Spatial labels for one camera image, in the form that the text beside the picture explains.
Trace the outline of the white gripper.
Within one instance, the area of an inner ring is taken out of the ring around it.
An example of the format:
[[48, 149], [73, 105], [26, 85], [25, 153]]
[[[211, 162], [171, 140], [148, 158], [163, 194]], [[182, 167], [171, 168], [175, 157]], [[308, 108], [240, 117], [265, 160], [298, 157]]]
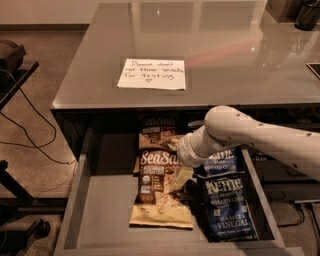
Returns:
[[179, 191], [192, 178], [193, 169], [201, 166], [211, 155], [217, 152], [217, 142], [201, 126], [194, 132], [168, 136], [161, 139], [158, 145], [168, 151], [176, 151], [180, 162], [188, 167], [177, 167], [169, 180], [169, 192]]

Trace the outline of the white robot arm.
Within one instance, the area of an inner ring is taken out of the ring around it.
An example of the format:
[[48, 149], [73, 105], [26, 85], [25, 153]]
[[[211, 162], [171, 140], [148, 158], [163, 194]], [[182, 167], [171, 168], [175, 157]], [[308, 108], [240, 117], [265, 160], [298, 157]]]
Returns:
[[247, 145], [320, 181], [320, 134], [259, 122], [230, 106], [210, 109], [192, 133], [171, 136], [161, 145], [187, 167], [199, 167], [213, 154]]

